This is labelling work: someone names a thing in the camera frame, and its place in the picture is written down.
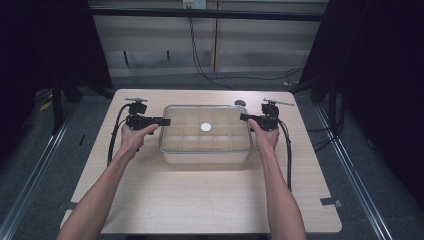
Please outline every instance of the person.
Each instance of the person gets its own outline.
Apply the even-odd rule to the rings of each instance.
[[[249,119],[248,122],[255,131],[256,145],[263,164],[268,223],[272,239],[306,239],[302,215],[284,181],[275,155],[279,130],[266,132],[254,120]],[[152,124],[139,131],[133,131],[127,125],[121,128],[121,147],[63,224],[57,236],[58,240],[97,239],[107,220],[128,163],[143,146],[144,137],[158,127],[157,124]]]

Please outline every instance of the gray carpet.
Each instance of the gray carpet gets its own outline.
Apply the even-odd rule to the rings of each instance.
[[[239,75],[246,76],[241,73],[226,73],[219,76]],[[284,75],[284,72],[248,74],[249,77],[265,78]],[[291,83],[296,81],[298,76],[300,75],[292,75]],[[128,77],[117,78],[113,81],[115,89],[226,89],[207,81],[198,74]],[[283,83],[285,80],[220,79],[214,81],[237,90],[284,91],[288,88]],[[81,91],[84,97],[76,107],[67,132],[19,224],[14,239],[54,239],[59,230],[64,210],[58,209],[58,206],[70,200],[110,104],[110,100],[98,96],[91,90],[81,88]],[[309,95],[309,91],[295,95],[303,120],[307,129],[322,128]],[[45,112],[34,109],[27,121],[27,127],[23,129],[20,145],[9,157],[7,166],[1,170],[1,220],[17,198],[38,161],[44,149],[43,146],[48,142],[52,128],[51,111],[51,108]],[[310,132],[312,143],[321,142],[326,137],[325,132]],[[423,212],[387,169],[378,150],[369,147],[366,134],[362,132],[348,110],[341,139],[377,208],[385,218],[394,239],[422,239],[424,237]],[[319,151],[317,157],[333,198],[343,202],[343,206],[337,209],[343,229],[336,234],[308,234],[308,238],[378,239],[331,144]],[[126,236],[121,235],[102,235],[100,239],[125,238]],[[159,238],[191,239],[191,236],[150,236],[149,239]],[[210,239],[257,239],[257,237],[211,236]]]

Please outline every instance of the table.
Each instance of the table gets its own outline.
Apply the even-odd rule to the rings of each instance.
[[[232,105],[246,102],[249,114],[261,115],[263,99],[278,105],[280,119],[292,141],[292,189],[307,232],[341,230],[334,205],[320,199],[331,197],[321,168],[292,94],[258,91],[119,90],[83,170],[72,202],[78,202],[106,168],[111,132],[124,99],[148,99],[145,116],[163,116],[171,104]],[[145,145],[130,162],[119,185],[102,233],[122,234],[254,234],[268,233],[262,165],[254,147],[243,164],[168,164],[159,150],[160,131],[145,138]],[[115,151],[120,145],[120,133]],[[277,158],[286,176],[284,135],[280,134]]]

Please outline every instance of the small box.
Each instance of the small box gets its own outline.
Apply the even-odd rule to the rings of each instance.
[[[159,146],[169,163],[243,163],[252,148],[241,106],[170,105]]]

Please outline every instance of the wooden tabletop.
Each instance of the wooden tabletop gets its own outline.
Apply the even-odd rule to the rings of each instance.
[[[302,117],[292,94],[257,91],[119,90],[110,105],[72,202],[78,202],[106,168],[111,132],[125,98],[147,99],[145,116],[163,116],[168,105],[232,105],[246,102],[249,114],[261,115],[263,99],[293,103],[278,105],[292,142],[292,190],[307,232],[341,230],[334,205]],[[244,234],[268,233],[262,165],[254,146],[243,164],[169,164],[159,150],[160,129],[146,136],[119,185],[103,233],[123,234]],[[120,145],[120,132],[115,152]],[[284,177],[287,155],[284,134],[276,149]],[[63,221],[70,214],[67,211]]]

